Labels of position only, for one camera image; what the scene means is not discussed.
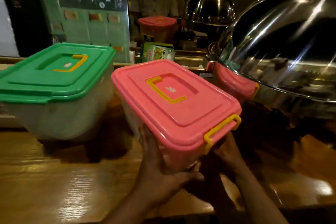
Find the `yellow handle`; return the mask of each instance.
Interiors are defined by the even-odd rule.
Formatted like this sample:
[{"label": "yellow handle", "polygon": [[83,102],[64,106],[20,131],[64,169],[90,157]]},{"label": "yellow handle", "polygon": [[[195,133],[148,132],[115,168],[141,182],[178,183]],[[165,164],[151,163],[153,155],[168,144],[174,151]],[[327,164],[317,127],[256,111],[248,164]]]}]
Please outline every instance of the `yellow handle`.
[{"label": "yellow handle", "polygon": [[251,98],[254,98],[255,95],[258,93],[258,90],[260,89],[260,85],[258,83],[255,83],[255,90],[251,96]]},{"label": "yellow handle", "polygon": [[205,135],[204,135],[204,141],[206,142],[206,145],[205,145],[205,149],[204,149],[204,155],[208,154],[209,151],[211,150],[212,146],[213,146],[213,142],[212,140],[210,139],[210,137],[217,133],[222,127],[224,127],[225,125],[227,125],[229,122],[235,120],[237,122],[237,124],[235,125],[235,127],[232,129],[232,130],[236,130],[239,126],[239,124],[241,123],[241,118],[236,115],[236,114],[233,114],[231,116],[229,116],[228,118],[226,118],[225,120],[223,120],[220,124],[218,124],[216,127],[210,129],[209,132],[207,132]]},{"label": "yellow handle", "polygon": [[76,70],[77,68],[79,68],[81,65],[83,65],[88,57],[89,56],[87,56],[87,55],[74,54],[74,55],[72,55],[73,59],[80,59],[80,61],[77,62],[76,65],[74,65],[71,69],[68,69],[68,70],[54,69],[54,71],[55,72],[72,72],[72,71]]},{"label": "yellow handle", "polygon": [[157,86],[155,86],[155,83],[157,82],[161,82],[162,78],[160,76],[154,77],[154,78],[150,78],[147,79],[146,82],[149,84],[149,86],[157,93],[159,94],[162,98],[164,98],[165,100],[167,100],[169,103],[171,104],[177,104],[185,99],[187,99],[186,96],[182,96],[179,97],[177,99],[171,99],[169,96],[167,96],[166,94],[164,94]]}]

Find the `green lid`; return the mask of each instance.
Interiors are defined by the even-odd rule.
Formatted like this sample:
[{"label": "green lid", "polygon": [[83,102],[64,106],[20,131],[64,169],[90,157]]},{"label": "green lid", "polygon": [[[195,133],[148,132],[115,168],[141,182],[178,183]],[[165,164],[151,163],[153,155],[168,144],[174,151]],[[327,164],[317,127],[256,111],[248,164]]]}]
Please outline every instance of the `green lid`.
[{"label": "green lid", "polygon": [[82,98],[114,54],[106,46],[54,44],[0,72],[0,101],[45,104]]}]

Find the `hand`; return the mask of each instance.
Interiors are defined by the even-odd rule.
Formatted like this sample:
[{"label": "hand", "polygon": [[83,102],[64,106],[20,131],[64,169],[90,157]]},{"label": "hand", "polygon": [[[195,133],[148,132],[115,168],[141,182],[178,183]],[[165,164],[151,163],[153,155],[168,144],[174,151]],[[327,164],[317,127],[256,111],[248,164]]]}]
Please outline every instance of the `hand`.
[{"label": "hand", "polygon": [[231,132],[225,136],[224,143],[219,148],[214,148],[213,152],[224,162],[224,172],[232,181],[248,170]]},{"label": "hand", "polygon": [[143,157],[133,193],[150,209],[169,200],[190,180],[204,180],[204,176],[195,171],[171,173],[152,132],[147,126],[139,128],[139,132]]}]

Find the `green plastic container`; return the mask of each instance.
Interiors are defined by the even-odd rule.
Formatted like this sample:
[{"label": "green plastic container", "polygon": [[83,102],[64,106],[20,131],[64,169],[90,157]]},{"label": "green plastic container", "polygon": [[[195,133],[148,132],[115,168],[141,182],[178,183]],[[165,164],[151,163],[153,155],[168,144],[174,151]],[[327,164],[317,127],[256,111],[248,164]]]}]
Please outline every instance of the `green plastic container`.
[{"label": "green plastic container", "polygon": [[0,73],[0,102],[38,139],[85,141],[113,96],[111,47],[54,44]]}]

